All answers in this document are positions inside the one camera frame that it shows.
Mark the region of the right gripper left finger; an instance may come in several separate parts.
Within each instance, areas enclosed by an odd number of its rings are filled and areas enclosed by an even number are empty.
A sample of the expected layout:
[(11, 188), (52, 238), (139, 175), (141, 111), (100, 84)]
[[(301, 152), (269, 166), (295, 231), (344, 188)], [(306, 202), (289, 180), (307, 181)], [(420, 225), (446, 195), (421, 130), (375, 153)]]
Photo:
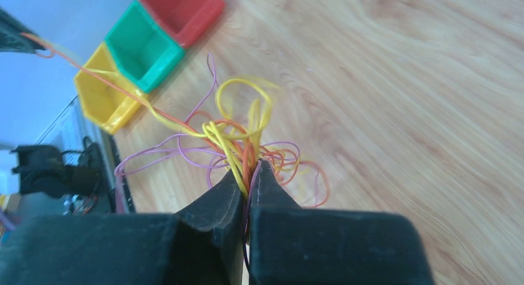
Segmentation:
[(240, 284), (241, 220), (231, 172), (176, 213), (35, 217), (1, 246), (1, 283)]

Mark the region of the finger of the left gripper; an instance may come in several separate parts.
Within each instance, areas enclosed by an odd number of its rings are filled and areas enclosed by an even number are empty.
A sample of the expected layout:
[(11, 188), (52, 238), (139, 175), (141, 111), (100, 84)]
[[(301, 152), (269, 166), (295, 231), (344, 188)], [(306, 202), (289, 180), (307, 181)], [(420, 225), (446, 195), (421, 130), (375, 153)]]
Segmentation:
[(22, 22), (1, 9), (1, 52), (36, 54), (37, 50), (45, 50), (44, 46), (23, 36), (23, 33), (33, 34)]

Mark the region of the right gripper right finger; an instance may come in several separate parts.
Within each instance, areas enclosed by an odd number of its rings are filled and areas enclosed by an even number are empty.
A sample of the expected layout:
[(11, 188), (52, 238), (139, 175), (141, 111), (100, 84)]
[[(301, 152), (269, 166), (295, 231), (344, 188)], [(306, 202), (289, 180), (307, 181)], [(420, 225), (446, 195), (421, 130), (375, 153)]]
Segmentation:
[(250, 284), (433, 284), (421, 237), (394, 213), (299, 206), (266, 161), (251, 180)]

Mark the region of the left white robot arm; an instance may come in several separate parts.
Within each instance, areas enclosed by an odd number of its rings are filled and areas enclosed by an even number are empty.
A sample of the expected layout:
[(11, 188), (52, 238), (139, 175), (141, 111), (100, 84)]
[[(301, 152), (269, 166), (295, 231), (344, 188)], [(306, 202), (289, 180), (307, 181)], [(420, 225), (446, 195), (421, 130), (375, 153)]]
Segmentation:
[[(38, 35), (5, 10), (1, 10), (1, 52), (40, 54), (52, 50)], [(100, 147), (88, 137), (78, 152), (78, 163), (64, 161), (68, 151), (52, 145), (24, 145), (1, 149), (1, 194), (44, 193), (52, 198), (65, 195), (99, 195), (104, 186)]]

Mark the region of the yellow plastic bin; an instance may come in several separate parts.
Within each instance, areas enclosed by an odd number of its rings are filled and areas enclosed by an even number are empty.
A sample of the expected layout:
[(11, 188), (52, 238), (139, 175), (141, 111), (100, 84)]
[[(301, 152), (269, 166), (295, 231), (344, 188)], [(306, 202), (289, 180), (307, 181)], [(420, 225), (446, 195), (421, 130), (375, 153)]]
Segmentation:
[(102, 42), (74, 77), (83, 115), (103, 131), (113, 135), (128, 123), (148, 95), (122, 75)]

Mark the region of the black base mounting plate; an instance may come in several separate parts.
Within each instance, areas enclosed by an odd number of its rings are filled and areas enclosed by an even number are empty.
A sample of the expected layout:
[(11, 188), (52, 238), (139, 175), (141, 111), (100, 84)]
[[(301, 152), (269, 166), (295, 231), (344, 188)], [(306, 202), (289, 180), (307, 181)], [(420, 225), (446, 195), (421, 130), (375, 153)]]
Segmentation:
[(98, 183), (93, 204), (87, 213), (135, 213), (135, 205), (125, 176), (117, 173), (121, 159), (114, 137), (103, 135), (96, 142), (90, 137), (82, 139), (85, 153), (78, 159), (79, 164), (98, 170)]

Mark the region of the green plastic bin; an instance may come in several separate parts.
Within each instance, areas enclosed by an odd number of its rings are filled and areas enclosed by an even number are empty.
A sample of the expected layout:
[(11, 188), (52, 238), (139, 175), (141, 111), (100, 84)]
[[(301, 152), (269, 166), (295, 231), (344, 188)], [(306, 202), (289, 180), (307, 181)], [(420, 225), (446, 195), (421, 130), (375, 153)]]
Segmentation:
[(122, 75), (151, 93), (185, 56), (185, 50), (134, 0), (105, 37)]

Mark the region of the red plastic bin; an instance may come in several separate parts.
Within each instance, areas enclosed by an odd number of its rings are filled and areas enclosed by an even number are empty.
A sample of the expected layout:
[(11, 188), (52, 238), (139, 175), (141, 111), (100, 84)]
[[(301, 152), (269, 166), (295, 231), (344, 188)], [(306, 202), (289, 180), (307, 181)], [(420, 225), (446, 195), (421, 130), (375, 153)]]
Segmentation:
[(218, 19), (224, 0), (138, 0), (181, 47), (188, 48)]

